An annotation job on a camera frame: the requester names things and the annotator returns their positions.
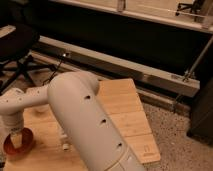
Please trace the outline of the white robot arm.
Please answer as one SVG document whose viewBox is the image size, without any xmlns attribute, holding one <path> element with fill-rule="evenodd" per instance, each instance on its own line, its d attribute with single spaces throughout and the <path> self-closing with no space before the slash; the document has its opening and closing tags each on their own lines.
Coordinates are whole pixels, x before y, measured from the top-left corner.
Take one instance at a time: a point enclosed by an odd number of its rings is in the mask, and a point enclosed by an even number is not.
<svg viewBox="0 0 213 171">
<path fill-rule="evenodd" d="M 99 81 L 87 71 L 65 72 L 29 92 L 0 96 L 0 117 L 9 132 L 23 129 L 22 111 L 47 104 L 88 171 L 145 171 L 97 99 Z"/>
</svg>

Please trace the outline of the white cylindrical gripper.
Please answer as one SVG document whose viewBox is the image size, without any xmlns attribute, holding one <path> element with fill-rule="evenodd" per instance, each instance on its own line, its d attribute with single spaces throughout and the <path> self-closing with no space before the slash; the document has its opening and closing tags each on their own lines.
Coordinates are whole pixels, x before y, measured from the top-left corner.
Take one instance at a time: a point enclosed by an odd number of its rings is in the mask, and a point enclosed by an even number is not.
<svg viewBox="0 0 213 171">
<path fill-rule="evenodd" d="M 24 128 L 24 117 L 22 112 L 17 112 L 10 115 L 3 115 L 3 128 L 11 134 L 10 139 L 15 149 L 22 146 L 22 133 L 20 132 Z"/>
</svg>

